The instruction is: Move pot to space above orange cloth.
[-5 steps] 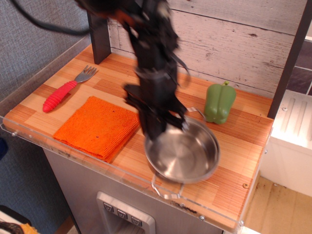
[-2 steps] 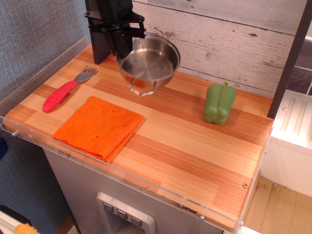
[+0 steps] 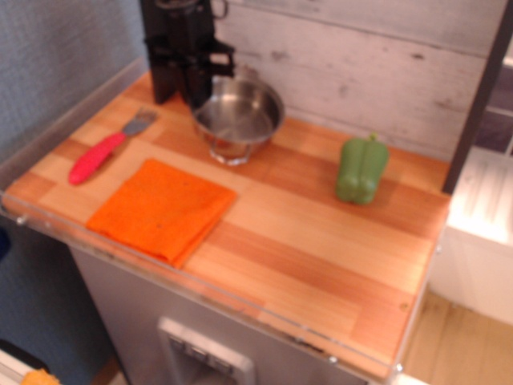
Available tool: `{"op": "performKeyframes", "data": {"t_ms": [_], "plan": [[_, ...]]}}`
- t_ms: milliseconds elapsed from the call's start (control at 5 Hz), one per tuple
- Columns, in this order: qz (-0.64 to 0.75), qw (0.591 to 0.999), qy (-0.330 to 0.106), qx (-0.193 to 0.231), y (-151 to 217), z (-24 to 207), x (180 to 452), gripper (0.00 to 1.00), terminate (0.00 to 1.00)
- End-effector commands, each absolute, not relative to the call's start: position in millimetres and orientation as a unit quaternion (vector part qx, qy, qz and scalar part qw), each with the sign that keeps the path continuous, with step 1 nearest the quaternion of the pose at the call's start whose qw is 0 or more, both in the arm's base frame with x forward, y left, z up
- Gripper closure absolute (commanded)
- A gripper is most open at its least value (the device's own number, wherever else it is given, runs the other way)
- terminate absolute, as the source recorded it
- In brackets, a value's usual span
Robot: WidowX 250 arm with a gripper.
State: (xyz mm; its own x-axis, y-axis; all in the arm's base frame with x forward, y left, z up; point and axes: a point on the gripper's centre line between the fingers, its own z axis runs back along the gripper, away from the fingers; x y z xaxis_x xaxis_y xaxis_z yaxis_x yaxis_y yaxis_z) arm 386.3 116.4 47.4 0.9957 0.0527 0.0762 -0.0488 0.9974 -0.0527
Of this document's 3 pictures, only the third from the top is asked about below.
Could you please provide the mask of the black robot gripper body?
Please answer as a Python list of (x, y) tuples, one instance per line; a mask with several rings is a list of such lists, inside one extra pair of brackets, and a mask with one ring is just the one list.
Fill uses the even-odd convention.
[(158, 62), (185, 70), (203, 67), (211, 75), (234, 76), (235, 49), (216, 38), (210, 1), (153, 1), (160, 32), (156, 38)]

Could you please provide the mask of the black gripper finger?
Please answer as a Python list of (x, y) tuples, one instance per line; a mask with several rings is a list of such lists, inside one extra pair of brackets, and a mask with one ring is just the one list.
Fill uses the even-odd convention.
[(157, 104), (163, 104), (180, 93), (179, 68), (176, 64), (151, 61), (150, 73), (154, 100)]
[(184, 70), (184, 98), (191, 109), (202, 107), (212, 95), (212, 75), (203, 67)]

